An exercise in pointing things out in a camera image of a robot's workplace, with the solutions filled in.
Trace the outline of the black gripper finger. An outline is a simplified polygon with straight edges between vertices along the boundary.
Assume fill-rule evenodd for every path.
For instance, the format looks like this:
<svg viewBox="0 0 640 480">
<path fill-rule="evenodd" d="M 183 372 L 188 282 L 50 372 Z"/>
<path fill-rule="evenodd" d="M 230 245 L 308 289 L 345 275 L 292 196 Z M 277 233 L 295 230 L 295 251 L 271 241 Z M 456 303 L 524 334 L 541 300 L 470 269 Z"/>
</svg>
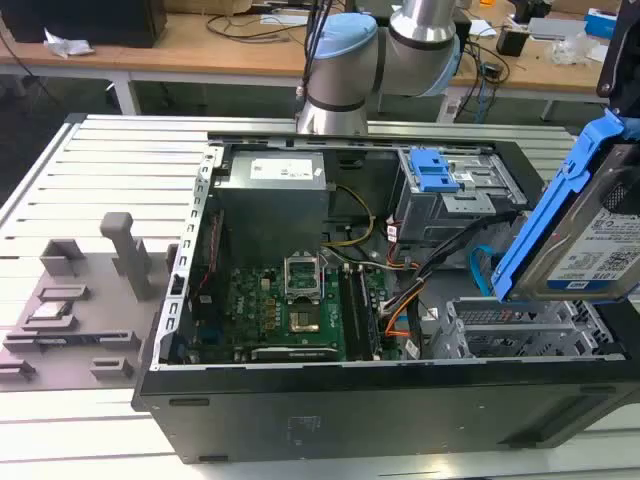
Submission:
<svg viewBox="0 0 640 480">
<path fill-rule="evenodd" d="M 597 205 L 607 212 L 639 211 L 639 145 L 613 143 L 597 155 Z"/>
</svg>

